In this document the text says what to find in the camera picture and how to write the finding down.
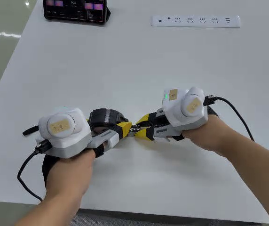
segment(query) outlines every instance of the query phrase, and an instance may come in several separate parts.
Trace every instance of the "wrist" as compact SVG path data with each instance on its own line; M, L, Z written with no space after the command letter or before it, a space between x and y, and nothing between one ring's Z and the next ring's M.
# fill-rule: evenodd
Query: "wrist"
M57 194L50 194L47 192L43 202L58 203L58 205L70 207L70 208L74 209L75 212L77 212L77 210L80 207L81 198L82 198L81 194L71 194L68 192L66 192L66 193L60 192Z
M240 137L241 134L229 128L228 131L225 131L224 136L217 147L217 152L222 154L224 157L229 158L229 155L234 153L234 150L236 150L235 147L237 143L240 142Z

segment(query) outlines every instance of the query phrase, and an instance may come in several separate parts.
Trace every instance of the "yellow plastic part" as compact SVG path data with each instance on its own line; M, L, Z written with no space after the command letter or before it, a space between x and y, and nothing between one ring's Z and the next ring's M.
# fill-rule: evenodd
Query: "yellow plastic part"
M132 126L132 123L130 121L125 121L125 122L120 122L119 124L117 124L117 126L122 127L122 131L123 131L123 138L126 137L129 133L129 130Z
M148 137L146 137L146 129L142 129L139 132L134 134L135 137L151 141Z
M136 124L139 124L142 121L148 121L149 114L144 115Z

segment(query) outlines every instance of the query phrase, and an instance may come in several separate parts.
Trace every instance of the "electrical outlet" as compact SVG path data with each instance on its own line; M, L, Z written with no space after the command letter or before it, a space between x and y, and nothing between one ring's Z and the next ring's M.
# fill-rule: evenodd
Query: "electrical outlet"
M164 27L240 27L239 16L152 16L151 26Z

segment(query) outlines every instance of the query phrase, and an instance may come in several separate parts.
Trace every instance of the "human arm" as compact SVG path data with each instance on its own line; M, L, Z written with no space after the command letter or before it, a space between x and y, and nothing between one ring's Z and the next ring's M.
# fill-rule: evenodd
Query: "human arm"
M71 159L61 159L47 177L45 199L16 226L67 226L80 207L93 172L95 153L89 150Z
M182 134L196 145L226 157L269 214L269 150L213 115L204 126Z

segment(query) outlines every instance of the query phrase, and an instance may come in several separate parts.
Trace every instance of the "hand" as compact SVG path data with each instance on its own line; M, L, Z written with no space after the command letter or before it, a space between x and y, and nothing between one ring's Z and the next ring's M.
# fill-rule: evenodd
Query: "hand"
M205 125L198 129L184 130L182 135L201 148L223 155L223 144L233 132L216 115L209 115Z
M46 197L66 195L81 200L93 173L95 153L89 150L70 159L59 160L47 177Z

